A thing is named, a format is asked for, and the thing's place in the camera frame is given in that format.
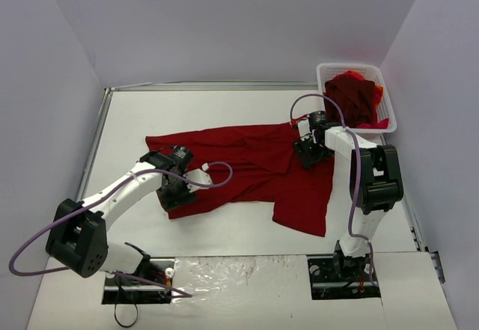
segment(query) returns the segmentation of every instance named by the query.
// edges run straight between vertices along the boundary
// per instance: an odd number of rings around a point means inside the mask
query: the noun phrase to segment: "red garment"
[[[355,128],[386,129],[389,119],[378,122],[376,108],[381,103],[384,90],[362,74],[352,70],[339,74],[325,83],[325,95],[334,100],[344,114],[347,126]],[[325,102],[328,120],[339,122],[336,108]]]
[[[272,220],[318,236],[326,233],[326,208],[332,190],[334,159],[306,171],[293,151],[298,132],[290,124],[226,126],[160,137],[146,137],[150,150],[180,144],[194,158],[189,168],[205,162],[228,162],[234,170],[228,184],[217,189],[198,190],[197,200],[168,212],[170,219],[207,213],[228,202],[271,201]],[[228,170],[214,166],[208,170],[220,183]]]

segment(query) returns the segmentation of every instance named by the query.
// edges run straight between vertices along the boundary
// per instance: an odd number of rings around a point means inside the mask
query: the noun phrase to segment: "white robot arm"
[[[354,279],[368,262],[369,242],[379,223],[403,197],[397,151],[391,145],[378,145],[356,135],[361,163],[359,186],[356,187],[358,157],[348,129],[328,122],[324,111],[309,114],[308,123],[308,130],[293,145],[305,168],[333,155],[351,162],[350,194],[354,201],[354,192],[358,191],[356,208],[350,214],[348,231],[336,244],[333,259],[339,278]]]
[[[104,190],[80,202],[65,200],[58,206],[56,221],[80,208],[88,211],[51,229],[46,252],[83,278],[98,271],[136,275],[148,272],[154,266],[149,255],[128,243],[109,242],[106,233],[133,204],[151,192],[157,192],[163,208],[169,211],[194,201],[198,189],[222,185],[213,184],[205,166],[204,170],[186,172],[191,158],[192,154],[181,146],[174,147],[170,156],[150,152]]]

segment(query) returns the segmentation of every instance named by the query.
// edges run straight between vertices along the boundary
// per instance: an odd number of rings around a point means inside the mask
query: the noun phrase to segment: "plastic laundry basket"
[[[333,79],[338,74],[342,74],[348,70],[355,70],[365,77],[368,81],[373,81],[377,85],[380,85],[384,89],[384,94],[382,95],[381,103],[376,108],[378,121],[381,121],[385,118],[389,118],[389,126],[386,129],[362,129],[362,128],[351,128],[354,133],[393,133],[396,130],[396,118],[394,116],[394,111],[392,110],[391,100],[389,99],[388,89],[384,83],[384,78],[382,77],[381,71],[378,67],[370,66],[368,64],[354,64],[354,63],[322,63],[317,66],[317,83],[320,87],[320,90],[325,93],[326,89],[324,83]]]

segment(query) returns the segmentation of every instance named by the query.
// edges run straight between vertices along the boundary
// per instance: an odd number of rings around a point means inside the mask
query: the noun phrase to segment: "gray wall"
[[[417,0],[382,64],[409,201],[459,329],[479,322],[479,0]]]
[[[0,329],[17,330],[40,277],[10,275],[8,260],[76,195],[102,90],[55,0],[0,0],[0,20]],[[44,269],[45,241],[20,269]]]
[[[380,65],[414,0],[56,0],[104,86]]]

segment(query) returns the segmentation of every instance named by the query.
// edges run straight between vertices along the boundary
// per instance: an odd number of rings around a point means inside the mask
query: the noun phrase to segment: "white table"
[[[286,122],[298,96],[317,92],[216,87],[112,92],[85,194],[124,175],[147,152],[146,135]],[[312,97],[298,104],[295,115],[322,107]],[[349,172],[349,164],[338,157],[325,238],[272,222],[268,203],[227,204],[170,221],[155,194],[139,201],[112,226],[109,239],[132,242],[156,257],[176,257],[175,284],[196,296],[173,305],[141,306],[136,328],[402,329],[406,314],[412,314],[410,329],[455,329],[429,255],[416,251],[402,203],[385,217],[373,241],[382,301],[311,300],[305,255],[332,253],[346,231]],[[86,280],[72,272],[45,276],[28,328],[116,329],[112,307],[100,305],[102,283],[101,274]]]

